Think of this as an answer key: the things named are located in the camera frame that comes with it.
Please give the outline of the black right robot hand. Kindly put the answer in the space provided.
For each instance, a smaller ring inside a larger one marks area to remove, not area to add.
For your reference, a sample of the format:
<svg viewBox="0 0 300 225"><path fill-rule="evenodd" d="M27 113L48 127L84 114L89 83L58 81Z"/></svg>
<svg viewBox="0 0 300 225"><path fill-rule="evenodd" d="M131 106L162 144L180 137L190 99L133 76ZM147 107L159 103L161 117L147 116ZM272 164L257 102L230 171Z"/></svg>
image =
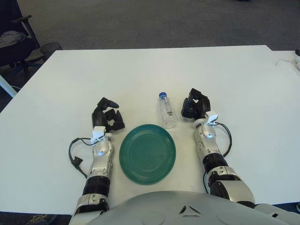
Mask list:
<svg viewBox="0 0 300 225"><path fill-rule="evenodd" d="M190 119L204 119L206 112L210 111L210 101L207 96L192 88L189 96L184 99L181 115Z"/></svg>

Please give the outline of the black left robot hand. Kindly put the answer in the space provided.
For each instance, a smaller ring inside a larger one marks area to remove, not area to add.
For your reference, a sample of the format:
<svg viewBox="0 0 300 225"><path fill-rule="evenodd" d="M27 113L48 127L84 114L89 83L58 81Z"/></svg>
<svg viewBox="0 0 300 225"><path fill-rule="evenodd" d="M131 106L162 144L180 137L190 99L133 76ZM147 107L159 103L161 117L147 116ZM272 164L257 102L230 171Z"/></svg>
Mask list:
<svg viewBox="0 0 300 225"><path fill-rule="evenodd" d="M105 97L101 98L97 107L93 111L92 125L94 127L104 127L105 132L118 131L125 128L125 124L119 110L119 105Z"/></svg>

